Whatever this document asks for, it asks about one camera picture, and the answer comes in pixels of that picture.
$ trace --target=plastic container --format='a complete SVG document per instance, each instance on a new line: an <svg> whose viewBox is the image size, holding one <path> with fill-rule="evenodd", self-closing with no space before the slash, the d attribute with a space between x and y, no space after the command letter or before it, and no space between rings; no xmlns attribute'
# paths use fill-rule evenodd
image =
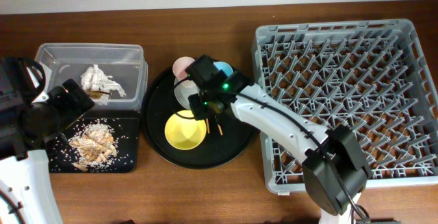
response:
<svg viewBox="0 0 438 224"><path fill-rule="evenodd" d="M43 64L46 73L45 91L60 86L67 79L81 85L80 76L93 64L125 90L120 97L117 91L106 102L94 100L94 109L135 110L140 112L147 87L147 64L143 48L139 45L92 43L51 43L40 46L36 61Z"/></svg>
<svg viewBox="0 0 438 224"><path fill-rule="evenodd" d="M259 27L256 82L327 127L349 126L373 170L367 188L438 183L437 91L405 19ZM261 134L266 187L304 191L292 155Z"/></svg>

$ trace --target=gray dish rack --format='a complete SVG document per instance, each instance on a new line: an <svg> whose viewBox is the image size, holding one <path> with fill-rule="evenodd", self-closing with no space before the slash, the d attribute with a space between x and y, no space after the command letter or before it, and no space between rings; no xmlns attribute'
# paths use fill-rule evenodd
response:
<svg viewBox="0 0 438 224"><path fill-rule="evenodd" d="M349 126L373 170L367 188L438 183L437 91L406 19L261 26L256 82L318 124ZM266 187L304 191L291 154L261 133Z"/></svg>

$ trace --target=wooden table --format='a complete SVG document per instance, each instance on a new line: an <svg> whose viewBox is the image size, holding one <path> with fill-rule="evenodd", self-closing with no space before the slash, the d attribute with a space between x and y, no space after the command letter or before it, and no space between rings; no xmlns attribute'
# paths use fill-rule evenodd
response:
<svg viewBox="0 0 438 224"><path fill-rule="evenodd" d="M202 53L252 75L250 47L260 25L381 18L412 20L431 72L438 71L437 0L6 15L0 55L34 58L45 42L138 44L149 81L178 57ZM263 223L320 215L306 193L268 192L258 138L234 161L196 171L160 158L142 135L133 173L55 174L51 183L65 223ZM373 219L438 223L438 186L367 190L360 203Z"/></svg>

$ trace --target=food scrap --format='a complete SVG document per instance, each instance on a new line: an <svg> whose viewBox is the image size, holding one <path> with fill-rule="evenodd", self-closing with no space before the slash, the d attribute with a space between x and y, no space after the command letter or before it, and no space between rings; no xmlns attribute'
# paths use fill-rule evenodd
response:
<svg viewBox="0 0 438 224"><path fill-rule="evenodd" d="M81 132L77 132L68 140L71 147L79 153L79 161L73 166L86 172L88 167L102 168L105 164L112 164L117 157L117 141L114 141L114 130L109 125L89 124Z"/></svg>
<svg viewBox="0 0 438 224"><path fill-rule="evenodd" d="M121 97L124 97L125 91L117 82L110 80L112 76L106 76L99 66L94 64L88 67L87 71L81 75L81 85L83 90L110 92L117 90Z"/></svg>

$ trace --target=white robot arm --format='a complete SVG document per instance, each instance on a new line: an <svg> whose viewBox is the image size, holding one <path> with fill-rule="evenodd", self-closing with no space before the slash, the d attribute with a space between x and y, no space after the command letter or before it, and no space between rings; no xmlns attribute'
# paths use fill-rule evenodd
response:
<svg viewBox="0 0 438 224"><path fill-rule="evenodd" d="M38 63L0 58L0 223L62 223L44 144L94 102L72 79L47 95L44 85Z"/></svg>
<svg viewBox="0 0 438 224"><path fill-rule="evenodd" d="M225 112L287 149L303 168L307 193L323 209L321 224L351 223L350 207L369 222L368 214L353 199L372 175L353 132L344 126L330 130L312 123L276 102L239 71L227 77L213 63L202 55L185 70L186 79L200 90L189 97L194 118Z"/></svg>

